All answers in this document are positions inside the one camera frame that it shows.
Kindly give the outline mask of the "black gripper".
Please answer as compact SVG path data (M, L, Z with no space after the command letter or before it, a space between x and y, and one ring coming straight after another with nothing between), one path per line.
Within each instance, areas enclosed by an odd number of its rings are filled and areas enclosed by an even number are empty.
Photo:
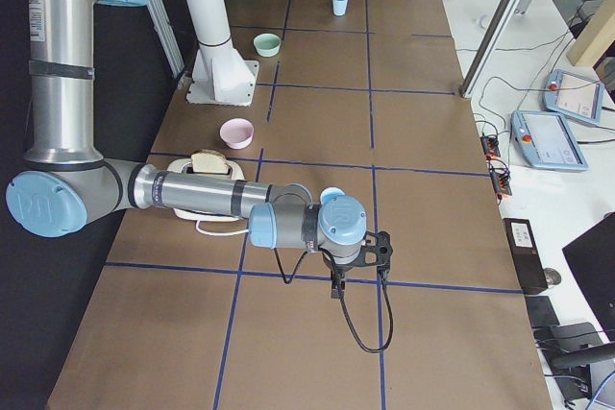
M367 231L360 243L340 247L326 242L323 261L331 273L331 298L340 300L344 295L346 274L355 268L373 268L383 287L388 284L393 249L390 234Z

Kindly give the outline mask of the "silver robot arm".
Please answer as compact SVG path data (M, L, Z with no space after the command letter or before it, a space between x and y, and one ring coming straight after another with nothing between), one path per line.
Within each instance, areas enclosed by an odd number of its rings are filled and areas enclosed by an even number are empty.
M93 137L93 8L148 0L29 0L34 142L28 170L11 180L6 202L29 232L60 237L126 208L151 206L243 219L253 245L320 253L343 295L348 271L374 256L386 281L388 233L370 232L362 204L329 190L315 202L300 184L278 186L222 175L158 169L104 157Z

